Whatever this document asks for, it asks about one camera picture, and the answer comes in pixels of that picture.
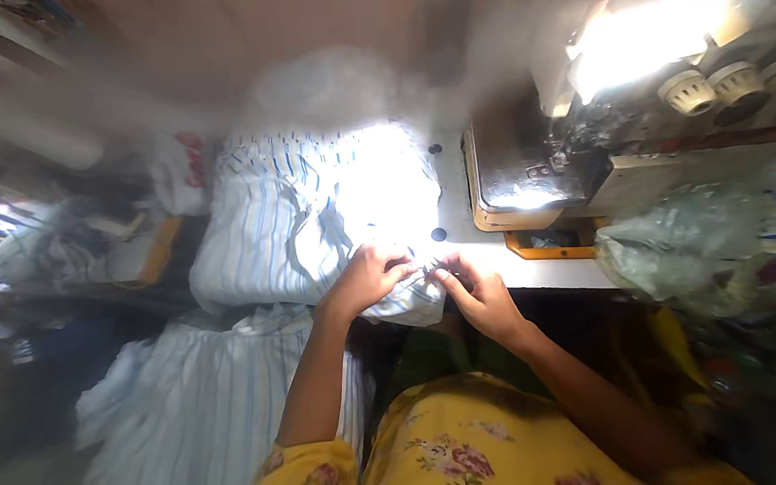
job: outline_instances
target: person's right hand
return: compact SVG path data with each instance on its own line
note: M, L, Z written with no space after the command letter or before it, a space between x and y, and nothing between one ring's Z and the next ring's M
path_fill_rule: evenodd
M499 273L474 266L459 253L446 256L441 266L434 271L434 277L457 302L466 320L485 336L504 345L523 326L532 325L516 309Z

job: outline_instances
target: yellow floral top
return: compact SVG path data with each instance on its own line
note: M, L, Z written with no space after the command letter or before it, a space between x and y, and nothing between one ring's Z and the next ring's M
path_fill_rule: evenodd
M341 438L275 447L263 485L353 484L352 448ZM661 484L749 484L724 464L675 470ZM555 403L481 374L454 375L407 389L379 423L361 483L497 485L641 483L623 471Z

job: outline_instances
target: finger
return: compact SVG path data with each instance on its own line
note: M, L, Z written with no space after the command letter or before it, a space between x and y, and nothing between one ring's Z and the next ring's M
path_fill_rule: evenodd
M406 264L409 262L412 262L412 256L409 256L409 255L403 255L403 256L400 256L400 258L398 259L389 260L388 262L385 263L385 271L388 271L389 269L392 269L395 266Z
M401 248L396 245L376 248L376 257L383 261L398 260L403 258L409 258L409 260L412 260L412 255L409 254L408 248Z
M472 263L460 253L453 253L445 256L441 260L442 265L450 269L453 273L459 273L469 283L473 285L480 281L481 272Z
M406 276L415 273L417 269L410 264L398 264L394 268L389 269L387 273L382 277L382 281L391 287L394 287L400 280L403 280Z
M474 306L481 304L463 287L456 276L450 274L445 269L439 268L433 272L434 277L439 281L457 302L457 306L462 310L471 310Z

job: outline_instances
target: bright light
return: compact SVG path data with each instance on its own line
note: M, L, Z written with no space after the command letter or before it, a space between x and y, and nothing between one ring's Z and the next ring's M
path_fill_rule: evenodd
M595 93L705 52L705 35L727 17L726 0L658 0L593 18L576 46L572 83L588 105Z
M0 204L0 214L2 214L3 216L10 215L10 209L7 204Z
M16 226L5 221L0 221L0 230L2 232L12 232L16 230Z
M527 189L522 191L518 185L515 185L514 188L514 193L495 197L490 201L490 205L511 206L520 211L532 211L540 209L550 202L562 199L562 196L551 193L548 190L530 191Z

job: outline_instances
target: floral pattern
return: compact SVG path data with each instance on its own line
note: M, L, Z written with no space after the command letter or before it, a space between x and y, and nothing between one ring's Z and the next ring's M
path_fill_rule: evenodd
M424 414L429 414L429 413L430 413L429 411L424 411L423 413L417 413L417 414L410 413L409 416L406 416L406 419L404 420L404 424L406 424L407 426L412 426L413 424L420 421L421 418L424 417Z
M601 485L593 473L577 473L575 476L556 476L555 485Z
M502 423L491 423L490 421L473 421L466 424L466 427L480 428L499 441L507 441L509 443L515 442L515 439L508 433L508 428Z
M272 451L272 454L265 459L260 475L266 476L281 466L283 466L283 450Z
M323 463L307 475L304 485L337 485L339 480L337 470L330 464Z
M416 459L421 469L441 472L449 484L480 485L496 475L483 453L461 444L447 433L434 437L432 441L415 438L406 443L403 452L413 448L423 452Z

